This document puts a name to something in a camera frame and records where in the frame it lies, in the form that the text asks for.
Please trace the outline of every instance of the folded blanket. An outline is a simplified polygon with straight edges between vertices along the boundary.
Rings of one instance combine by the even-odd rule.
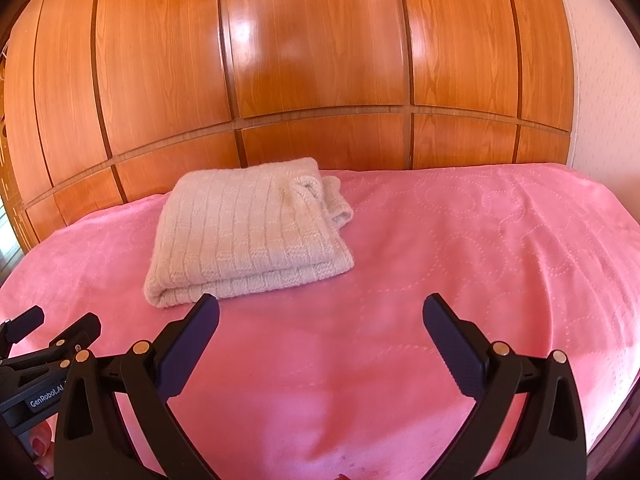
[[[156,306],[303,285],[353,267],[338,229],[353,210],[312,158],[194,171],[160,215],[144,293]]]

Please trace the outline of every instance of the wood grain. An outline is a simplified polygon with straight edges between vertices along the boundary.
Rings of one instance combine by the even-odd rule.
[[[106,160],[91,61],[93,0],[44,0],[34,67],[42,147],[54,184]]]
[[[6,58],[0,54],[0,130],[4,127],[4,79]]]
[[[414,103],[515,116],[518,57],[510,0],[406,0]]]
[[[100,209],[122,204],[120,192],[107,168],[53,194],[67,225]]]
[[[42,0],[31,0],[11,31],[4,75],[6,134],[15,179],[27,203],[51,188],[33,97],[33,58]]]
[[[31,227],[29,219],[26,217],[24,211],[22,211],[22,199],[15,181],[8,140],[1,134],[0,196],[2,197],[2,204],[4,204],[4,209],[9,217],[9,222],[11,222],[16,238],[18,238],[18,243],[22,251],[26,254],[33,246],[37,245],[38,238]]]
[[[159,148],[116,165],[127,200],[167,193],[185,173],[239,168],[233,132],[213,134]]]
[[[562,0],[514,0],[522,44],[522,118],[570,131],[574,61]]]
[[[566,164],[570,142],[571,137],[568,134],[556,134],[521,126],[516,162]]]
[[[115,155],[231,118],[218,0],[98,0],[95,46]]]
[[[515,124],[466,117],[416,115],[414,170],[508,164],[513,157],[515,138]]]
[[[242,131],[250,166],[312,156],[323,170],[402,170],[402,114],[302,119]]]
[[[242,117],[400,104],[397,0],[227,0]]]
[[[54,231],[66,227],[53,195],[49,195],[35,203],[27,209],[26,213],[31,221],[33,230],[38,236],[38,240],[41,242],[49,238]]]

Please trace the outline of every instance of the knitted blanket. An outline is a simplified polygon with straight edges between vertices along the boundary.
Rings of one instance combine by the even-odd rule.
[[[155,306],[303,285],[353,267],[353,210],[312,158],[186,174],[160,215],[144,293]]]

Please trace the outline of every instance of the pink bed cover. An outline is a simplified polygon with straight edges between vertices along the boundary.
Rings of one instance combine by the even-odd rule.
[[[354,269],[221,301],[214,338],[170,400],[218,475],[421,478],[473,405],[422,325],[436,291],[490,340],[533,356],[564,349],[592,446],[640,368],[640,227],[613,194],[553,164],[332,173],[355,211],[342,230]],[[185,315],[189,306],[158,310],[142,295],[165,200],[91,214],[27,254],[0,289],[0,314],[39,304],[46,323],[14,354],[88,311],[102,321],[96,355]],[[483,469],[497,465],[518,409]]]

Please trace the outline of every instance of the human hand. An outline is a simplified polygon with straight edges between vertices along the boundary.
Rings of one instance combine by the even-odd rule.
[[[54,443],[51,441],[51,437],[51,427],[46,420],[31,428],[29,432],[29,443],[38,456],[35,465],[44,478],[52,478],[53,476]]]

